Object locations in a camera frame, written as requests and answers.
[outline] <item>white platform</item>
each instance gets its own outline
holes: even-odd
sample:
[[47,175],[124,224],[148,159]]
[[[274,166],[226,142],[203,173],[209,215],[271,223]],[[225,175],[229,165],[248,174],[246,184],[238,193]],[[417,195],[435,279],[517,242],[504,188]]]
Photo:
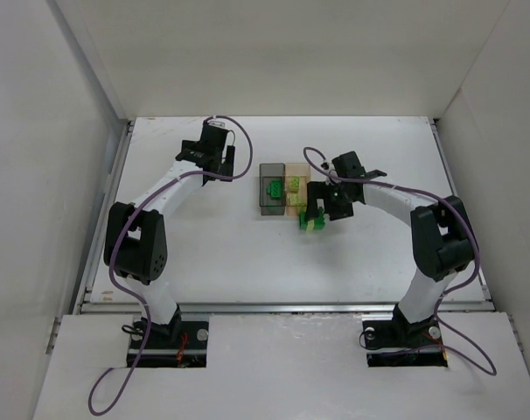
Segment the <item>white platform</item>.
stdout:
[[[138,369],[104,419],[530,420],[530,379],[507,316],[443,317],[476,339],[498,376],[452,353],[448,368],[369,368],[358,316],[221,316],[211,318],[206,368]],[[130,320],[63,318],[35,420],[92,418],[88,393],[106,368],[123,366],[128,336],[119,327]],[[455,334],[444,330],[443,339],[482,360]],[[104,379],[98,410],[126,374],[118,369]]]
[[[383,303],[405,294],[415,263],[408,227],[380,210],[355,204],[351,219],[305,234],[296,219],[260,216],[259,163],[303,162],[311,145],[329,159],[356,151],[367,170],[380,169],[405,186],[451,194],[427,118],[243,117],[254,166],[233,183],[208,183],[166,221],[170,277],[183,303]],[[130,202],[174,161],[182,139],[199,139],[202,118],[139,119],[117,200]],[[235,171],[248,147],[237,130]],[[312,174],[315,179],[322,177]],[[468,268],[458,276],[463,281]],[[133,302],[116,290],[100,263],[92,302]],[[450,299],[482,301],[479,283]]]

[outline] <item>white table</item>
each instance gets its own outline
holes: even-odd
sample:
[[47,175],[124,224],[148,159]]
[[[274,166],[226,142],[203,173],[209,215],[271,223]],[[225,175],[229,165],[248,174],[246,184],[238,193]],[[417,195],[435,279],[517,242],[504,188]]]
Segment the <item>white table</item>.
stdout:
[[[195,192],[167,220],[169,259],[163,277],[178,302],[385,303],[397,302],[415,273],[408,227],[381,210],[355,204],[351,219],[327,222],[305,234],[295,219],[260,216],[259,163],[303,162],[306,145],[329,159],[356,151],[367,170],[380,169],[401,185],[450,195],[436,142],[424,117],[242,117],[252,137],[254,165],[233,183],[213,182]],[[130,202],[151,187],[180,150],[198,140],[202,118],[136,121],[117,200]],[[235,171],[248,147],[236,130]],[[314,179],[322,177],[312,173]],[[471,268],[458,276],[463,281]],[[450,297],[483,301],[480,283]],[[133,302],[116,290],[100,262],[90,301]]]
[[[449,367],[366,365],[358,315],[211,317],[206,368],[137,369],[105,420],[530,420],[530,378],[504,313],[446,313],[494,360],[490,377],[449,353]],[[34,420],[89,419],[87,396],[123,367],[131,315],[65,316]],[[466,341],[446,344],[485,363]],[[126,368],[102,381],[102,410]]]

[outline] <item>white floor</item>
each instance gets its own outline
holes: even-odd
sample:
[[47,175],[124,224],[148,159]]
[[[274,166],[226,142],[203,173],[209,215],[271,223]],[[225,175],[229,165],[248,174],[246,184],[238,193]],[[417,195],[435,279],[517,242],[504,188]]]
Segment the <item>white floor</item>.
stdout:
[[[503,313],[443,318],[491,356],[490,377],[453,353],[449,367],[366,365],[357,315],[211,317],[206,368],[138,369],[104,419],[439,419],[530,420],[530,379]],[[109,367],[123,367],[130,315],[65,316],[35,420],[88,419],[87,396]],[[484,363],[477,351],[443,330],[446,344]],[[95,394],[102,410],[126,368]]]
[[[356,151],[367,170],[380,169],[401,185],[451,194],[427,118],[242,117],[252,137],[254,165],[233,183],[208,183],[166,221],[172,280],[178,302],[381,303],[396,302],[415,273],[408,227],[360,203],[351,219],[304,234],[296,219],[260,216],[259,163],[303,162],[306,145],[331,159]],[[117,200],[130,202],[174,161],[182,139],[198,140],[202,118],[139,119]],[[236,130],[235,170],[248,159]],[[321,179],[318,174],[312,177]],[[457,282],[470,274],[467,269]],[[92,302],[131,302],[100,263]],[[450,299],[484,300],[480,284]]]

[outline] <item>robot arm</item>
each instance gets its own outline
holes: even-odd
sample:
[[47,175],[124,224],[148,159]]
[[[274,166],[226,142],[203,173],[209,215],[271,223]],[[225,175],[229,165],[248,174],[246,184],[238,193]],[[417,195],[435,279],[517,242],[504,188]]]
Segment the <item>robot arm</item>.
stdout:
[[[324,169],[330,166],[325,163]],[[345,179],[385,177],[381,171],[366,172],[355,152],[332,160],[332,170]],[[386,184],[393,184],[382,178]],[[381,185],[337,182],[308,184],[308,207],[305,219],[317,217],[317,200],[324,201],[325,213],[335,221],[353,216],[352,203],[377,207],[411,227],[416,273],[403,299],[395,306],[391,321],[365,321],[366,348],[418,347],[422,335],[436,326],[434,308],[457,272],[465,270],[473,259],[473,249],[456,218],[443,205]],[[462,201],[446,199],[469,226]]]
[[115,261],[115,273],[124,277],[129,287],[147,301],[156,331],[159,326],[162,332],[171,334],[172,320],[178,318],[178,306],[171,296],[171,285],[168,281],[155,281],[164,271],[168,259],[165,220],[191,193],[207,181],[214,180],[202,174],[179,177],[186,172],[197,171],[232,176],[235,148],[227,146],[226,157],[223,158],[227,134],[228,130],[221,122],[205,123],[199,141],[184,140],[173,166],[151,189],[129,204],[116,202],[109,210],[104,246],[104,262],[107,265],[117,237],[136,206],[162,186],[178,179],[173,188],[158,195],[136,217]]

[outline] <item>screw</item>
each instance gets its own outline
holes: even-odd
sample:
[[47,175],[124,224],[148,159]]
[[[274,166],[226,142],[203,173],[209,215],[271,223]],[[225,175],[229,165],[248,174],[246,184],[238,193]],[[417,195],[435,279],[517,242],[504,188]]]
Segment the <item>screw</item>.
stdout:
[[376,330],[374,330],[372,326],[367,327],[367,328],[364,330],[364,337],[365,337],[367,340],[373,340],[373,339],[375,339],[375,338],[376,338]]
[[197,331],[197,340],[207,341],[209,338],[209,332],[205,328],[201,328]]
[[440,337],[442,337],[440,328],[438,328],[437,326],[431,326],[429,328],[429,334],[430,334],[430,337],[432,337],[435,340],[438,340]]

